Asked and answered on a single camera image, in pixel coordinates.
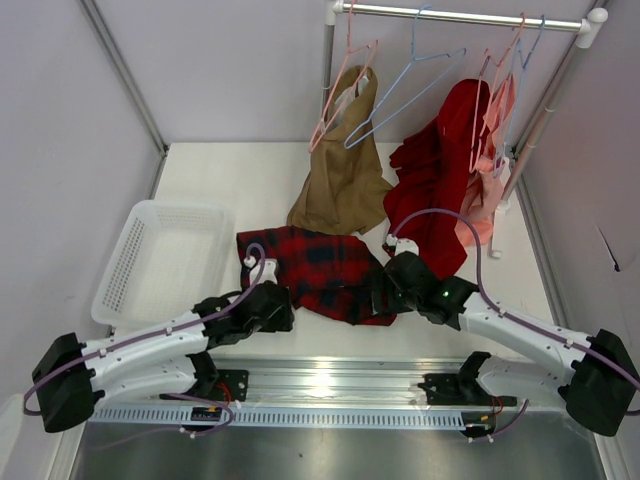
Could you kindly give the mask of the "red plaid skirt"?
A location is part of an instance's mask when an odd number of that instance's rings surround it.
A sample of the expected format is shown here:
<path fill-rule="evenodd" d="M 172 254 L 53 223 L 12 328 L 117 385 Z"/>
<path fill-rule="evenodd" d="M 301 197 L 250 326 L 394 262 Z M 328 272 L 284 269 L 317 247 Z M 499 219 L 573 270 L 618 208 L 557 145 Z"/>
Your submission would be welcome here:
<path fill-rule="evenodd" d="M 387 327 L 396 320 L 374 311 L 372 277 L 382 265 L 357 237 L 295 226 L 245 231 L 236 235 L 241 259 L 253 243 L 277 263 L 277 283 L 289 289 L 295 308 L 358 326 Z"/>

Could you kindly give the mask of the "light blue wire hanger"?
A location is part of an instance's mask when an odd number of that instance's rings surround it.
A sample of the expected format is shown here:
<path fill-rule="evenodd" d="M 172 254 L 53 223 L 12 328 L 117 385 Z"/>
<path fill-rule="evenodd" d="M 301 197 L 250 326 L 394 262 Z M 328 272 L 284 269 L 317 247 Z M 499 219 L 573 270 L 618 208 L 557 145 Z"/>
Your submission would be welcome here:
<path fill-rule="evenodd" d="M 392 120 L 398 117 L 401 113 L 407 110 L 410 106 L 416 103 L 423 95 L 429 90 L 433 89 L 439 82 L 441 82 L 454 68 L 456 68 L 466 57 L 467 48 L 461 47 L 456 50 L 434 53 L 429 55 L 419 55 L 417 49 L 417 27 L 418 22 L 423 13 L 431 11 L 433 7 L 430 4 L 423 5 L 418 12 L 414 15 L 411 25 L 411 41 L 410 41 L 410 59 L 404 66 L 403 70 L 395 78 L 392 84 L 389 86 L 384 95 L 374 105 L 368 117 L 355 127 L 351 133 L 344 140 L 343 146 L 346 150 L 350 150 L 359 144 L 363 143 L 365 139 L 373 136 L 380 129 L 389 124 Z M 393 99 L 397 92 L 400 92 L 403 87 L 406 87 L 408 78 L 416 72 L 417 68 L 428 63 L 433 62 L 445 62 L 445 68 L 432 80 L 422 86 L 416 91 L 410 98 L 408 98 L 403 104 L 397 107 L 394 111 L 390 112 L 385 118 L 377 118 L 379 111 L 384 109 L 389 101 Z"/>

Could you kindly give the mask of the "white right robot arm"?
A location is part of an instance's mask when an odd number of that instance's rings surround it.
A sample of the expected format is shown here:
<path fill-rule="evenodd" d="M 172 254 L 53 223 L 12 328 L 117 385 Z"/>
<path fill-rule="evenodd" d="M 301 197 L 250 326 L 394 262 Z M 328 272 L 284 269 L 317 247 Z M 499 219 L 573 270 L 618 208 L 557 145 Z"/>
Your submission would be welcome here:
<path fill-rule="evenodd" d="M 605 437 L 630 416 L 639 373 L 624 343 L 601 329 L 588 335 L 500 309 L 483 288 L 457 276 L 439 279 L 420 257 L 402 252 L 372 276 L 377 313 L 416 312 L 434 325 L 484 337 L 520 354 L 508 360 L 473 352 L 456 374 L 456 393 L 437 401 L 480 405 L 493 397 L 563 408 Z"/>

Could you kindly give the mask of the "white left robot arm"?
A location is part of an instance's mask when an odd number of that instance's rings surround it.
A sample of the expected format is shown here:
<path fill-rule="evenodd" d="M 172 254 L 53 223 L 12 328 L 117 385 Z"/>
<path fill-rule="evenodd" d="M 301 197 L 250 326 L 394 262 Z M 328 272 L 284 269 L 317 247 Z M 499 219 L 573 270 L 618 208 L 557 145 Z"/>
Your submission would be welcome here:
<path fill-rule="evenodd" d="M 209 297 L 168 322 L 125 335 L 81 342 L 58 337 L 32 372 L 46 432 L 60 433 L 111 404 L 147 397 L 212 399 L 220 373 L 213 349 L 257 332 L 289 332 L 290 292 L 271 281 Z"/>

